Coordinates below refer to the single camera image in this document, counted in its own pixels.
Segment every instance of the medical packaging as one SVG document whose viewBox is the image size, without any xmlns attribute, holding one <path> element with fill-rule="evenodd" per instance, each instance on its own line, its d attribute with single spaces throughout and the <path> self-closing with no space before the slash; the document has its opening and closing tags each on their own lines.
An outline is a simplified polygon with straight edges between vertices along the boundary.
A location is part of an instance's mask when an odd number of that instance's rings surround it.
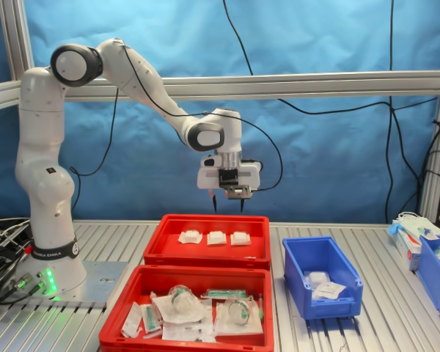
<svg viewBox="0 0 440 352">
<path fill-rule="evenodd" d="M 201 295 L 202 298 L 229 299 L 232 297 L 246 298 L 245 290 L 207 290 Z"/>
<path fill-rule="evenodd" d="M 388 227 L 387 232 L 396 243 L 397 250 L 405 258 L 408 269 L 415 271 L 419 267 L 421 245 L 419 238 L 409 235 L 399 223 Z"/>
<path fill-rule="evenodd" d="M 235 231 L 230 235 L 232 246 L 247 246 L 251 244 L 251 237 L 249 233 Z"/>
<path fill-rule="evenodd" d="M 202 233 L 196 230 L 189 230 L 182 232 L 179 235 L 178 241 L 181 243 L 196 243 L 199 244 L 202 241 Z"/>
<path fill-rule="evenodd" d="M 207 310 L 199 299 L 182 285 L 173 287 L 167 296 L 153 298 L 153 303 L 165 323 L 193 323 L 207 315 Z"/>
<path fill-rule="evenodd" d="M 139 328 L 140 322 L 142 321 L 142 308 L 136 303 L 132 303 L 131 310 L 127 318 L 125 319 L 124 325 L 121 329 L 121 334 L 124 337 L 138 337 L 139 332 L 142 328 Z"/>
<path fill-rule="evenodd" d="M 217 303 L 213 330 L 218 336 L 262 334 L 259 307 L 252 296 Z"/>
<path fill-rule="evenodd" d="M 154 309 L 152 304 L 143 304 L 142 318 L 144 321 L 145 333 L 161 329 L 160 319 L 158 318 L 158 310 Z"/>
<path fill-rule="evenodd" d="M 227 235 L 222 231 L 212 231 L 207 235 L 207 245 L 225 244 L 227 242 Z"/>
<path fill-rule="evenodd" d="M 163 340 L 215 342 L 212 300 L 204 299 L 200 303 L 205 307 L 207 315 L 194 323 L 165 323 L 163 326 Z"/>
</svg>

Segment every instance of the blue bin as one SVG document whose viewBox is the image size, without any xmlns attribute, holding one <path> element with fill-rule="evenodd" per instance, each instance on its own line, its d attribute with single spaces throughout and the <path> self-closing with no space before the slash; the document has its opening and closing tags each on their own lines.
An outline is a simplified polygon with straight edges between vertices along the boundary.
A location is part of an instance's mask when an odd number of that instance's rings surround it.
<svg viewBox="0 0 440 352">
<path fill-rule="evenodd" d="M 419 275 L 420 281 L 424 284 L 433 305 L 440 312 L 440 260 L 433 251 L 440 246 L 440 236 L 438 240 L 428 241 L 420 236 L 422 250 L 420 252 Z"/>
<path fill-rule="evenodd" d="M 285 281 L 303 319 L 346 318 L 360 314 L 363 283 L 355 268 L 330 236 L 284 238 Z M 305 271 L 327 271 L 344 285 L 339 298 L 312 300 Z"/>
</svg>

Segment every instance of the blue curtain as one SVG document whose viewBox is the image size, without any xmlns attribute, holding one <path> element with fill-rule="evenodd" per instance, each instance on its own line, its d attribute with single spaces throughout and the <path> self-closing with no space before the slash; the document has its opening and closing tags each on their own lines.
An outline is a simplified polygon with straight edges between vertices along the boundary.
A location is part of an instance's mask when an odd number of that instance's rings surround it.
<svg viewBox="0 0 440 352">
<path fill-rule="evenodd" d="M 255 74 L 387 70 L 390 1 L 227 1 Z M 247 75 L 241 48 L 215 1 L 27 1 L 36 65 L 48 65 L 63 43 L 97 46 L 121 37 L 162 76 Z M 440 0 L 396 1 L 395 70 L 440 69 Z M 431 97 L 395 97 L 395 107 Z M 291 99 L 308 111 L 347 109 L 388 97 Z M 374 106 L 351 113 L 307 116 L 277 100 L 181 102 L 191 113 L 219 106 L 237 109 L 277 143 L 284 177 L 255 194 L 245 214 L 272 221 L 384 222 L 389 188 L 385 146 L 389 111 Z M 66 140 L 60 163 L 91 172 L 109 140 L 113 103 L 66 103 Z M 18 146 L 15 108 L 0 111 L 0 216 L 29 212 L 14 179 Z M 436 101 L 399 110 L 409 163 L 420 170 L 430 143 Z M 243 156 L 264 163 L 262 186 L 275 183 L 279 159 L 261 133 L 243 124 Z M 196 187 L 202 153 L 184 147 L 156 113 L 119 102 L 114 139 L 99 173 L 82 180 L 75 209 L 80 219 L 159 219 L 165 213 L 212 213 Z M 415 191 L 403 164 L 393 123 L 390 160 L 395 216 Z M 239 213 L 239 202 L 218 197 L 220 213 Z"/>
</svg>

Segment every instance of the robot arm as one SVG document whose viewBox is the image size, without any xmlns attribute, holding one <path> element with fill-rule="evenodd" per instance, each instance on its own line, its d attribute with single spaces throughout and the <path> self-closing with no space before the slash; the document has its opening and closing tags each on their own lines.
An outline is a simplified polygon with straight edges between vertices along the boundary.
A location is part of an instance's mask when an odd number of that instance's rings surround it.
<svg viewBox="0 0 440 352">
<path fill-rule="evenodd" d="M 199 152 L 215 150 L 215 155 L 201 161 L 199 188 L 223 188 L 229 199 L 248 199 L 259 187 L 260 163 L 241 160 L 240 114 L 216 109 L 202 119 L 188 115 L 168 96 L 155 68 L 121 39 L 106 40 L 96 49 L 63 45 L 54 52 L 51 67 L 56 78 L 70 87 L 85 85 L 101 74 L 163 116 L 182 143 Z"/>
<path fill-rule="evenodd" d="M 167 95 L 161 77 L 147 60 L 119 39 L 97 48 L 63 45 L 53 53 L 51 67 L 33 67 L 21 78 L 15 174 L 29 196 L 33 242 L 31 255 L 17 266 L 16 276 L 30 274 L 45 285 L 35 296 L 72 290 L 87 275 L 72 225 L 75 185 L 59 165 L 59 151 L 68 87 L 84 86 L 98 76 L 158 112 L 190 148 L 215 150 L 201 160 L 199 188 L 222 188 L 229 199 L 241 199 L 243 204 L 260 184 L 260 163 L 241 160 L 238 112 L 216 109 L 201 119 L 188 115 Z"/>
</svg>

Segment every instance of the slotted aluminum table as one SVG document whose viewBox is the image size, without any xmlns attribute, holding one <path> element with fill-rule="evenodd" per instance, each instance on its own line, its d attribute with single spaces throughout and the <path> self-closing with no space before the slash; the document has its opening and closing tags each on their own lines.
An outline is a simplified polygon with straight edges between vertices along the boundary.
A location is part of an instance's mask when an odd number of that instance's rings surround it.
<svg viewBox="0 0 440 352">
<path fill-rule="evenodd" d="M 120 260 L 129 264 L 108 309 L 78 308 L 56 302 L 44 307 L 0 307 L 0 351 L 97 351 L 98 332 L 143 251 L 156 221 L 75 221 L 85 260 Z M 288 293 L 284 276 L 286 237 L 331 235 L 364 282 L 362 313 L 352 319 L 306 322 Z M 437 351 L 440 314 L 418 277 L 381 225 L 271 224 L 276 351 Z"/>
</svg>

